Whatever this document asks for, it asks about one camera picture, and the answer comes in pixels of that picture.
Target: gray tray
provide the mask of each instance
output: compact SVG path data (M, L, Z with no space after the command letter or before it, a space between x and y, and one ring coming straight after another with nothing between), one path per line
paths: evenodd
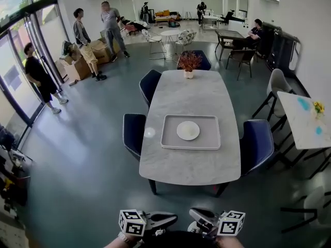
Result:
M199 136L192 141L185 141L177 135L177 126L187 120L195 122L200 128ZM218 118L215 116L166 115L161 146L165 149L218 150L221 147Z

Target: khaki shorts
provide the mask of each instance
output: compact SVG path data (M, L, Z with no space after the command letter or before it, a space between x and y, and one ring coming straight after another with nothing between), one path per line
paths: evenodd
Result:
M88 45L83 45L79 51L81 52L81 54L83 55L85 61L88 64L96 64L98 62L97 58L94 56L94 53L92 51L91 46Z

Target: white chair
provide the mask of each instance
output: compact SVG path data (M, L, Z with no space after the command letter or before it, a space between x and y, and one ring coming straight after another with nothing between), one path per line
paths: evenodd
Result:
M258 108L258 110L256 110L256 112L253 114L252 118L254 118L265 105L270 106L270 112L267 118L268 121L270 120L272 114L274 114L278 118L281 118L285 115L283 106L281 105L281 102L278 99L277 91L294 94L292 87L288 84L283 72L280 69L275 69L271 73L271 77L267 87L267 98L266 100L264 100L264 102Z
M178 35L178 40L176 41L176 45L182 46L182 51L185 51L185 46L191 44L196 36L196 32L186 29L182 33Z
M165 59L166 58L166 52L165 51L162 51L162 52L152 52L152 44L153 43L161 43L162 45L162 48L163 50L165 50L165 47L163 45L163 42L162 42L162 37L161 36L158 36L158 34L155 34L157 36L151 36L151 32L149 32L148 30L146 29L143 29L142 31L142 34L144 35L145 39L149 42L149 56L151 56L152 54L157 54L157 53L162 53L163 54L163 57L162 58L149 58L150 60L160 60L160 59Z
M309 224L315 229L327 229L331 230L331 224L325 223L325 219L328 217L328 209L326 207L331 204L331 200L325 202L325 196L331 195L331 192L324 192L323 187L316 188L308 196L301 197L304 199L304 208L281 208L284 212L303 213L305 220L295 226L282 230L282 233L287 233L291 230L298 229L302 226Z

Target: blue stain on table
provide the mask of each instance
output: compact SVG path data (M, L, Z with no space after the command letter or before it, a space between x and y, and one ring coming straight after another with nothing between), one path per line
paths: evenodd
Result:
M302 108L306 111L310 110L310 103L301 97L298 97L298 102L301 104Z
M317 135L321 135L322 134L322 128L321 127L317 127L316 128L316 134Z

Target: gray floor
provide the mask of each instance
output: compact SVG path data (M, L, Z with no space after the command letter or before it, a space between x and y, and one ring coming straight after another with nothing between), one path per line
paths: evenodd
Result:
M229 51L225 50L218 62L215 47L215 43L194 42L190 49L203 50L212 62L212 70L223 77L242 136L243 122L266 98L270 71L263 61L254 61L253 78L249 78L248 67L244 66L237 81L237 64L230 63L225 70ZM281 228L295 224L301 216L286 216L279 211L319 185L331 190L327 187L330 169L312 180L305 178L320 159L299 163L290 170L281 163L269 171L262 168L230 183L220 198L212 197L213 185L157 183L159 195L151 193L148 181L139 175L138 162L123 146L122 118L124 113L147 115L139 80L150 69L175 69L175 63L148 60L147 43L129 45L128 51L131 58L121 56L102 67L108 76L106 81L89 78L72 87L64 85L69 103L61 106L59 115L45 108L24 144L23 151L35 159L35 164L21 218L42 247L103 247L119 231L120 209L174 212L179 219L171 229L186 230L192 221L190 207L246 212L244 228L238 236L245 247L320 247L328 233L312 231L309 226L282 235ZM267 113L265 108L257 118L266 118ZM286 125L283 131L276 132L275 141L288 129ZM289 155L293 158L296 154L294 149Z

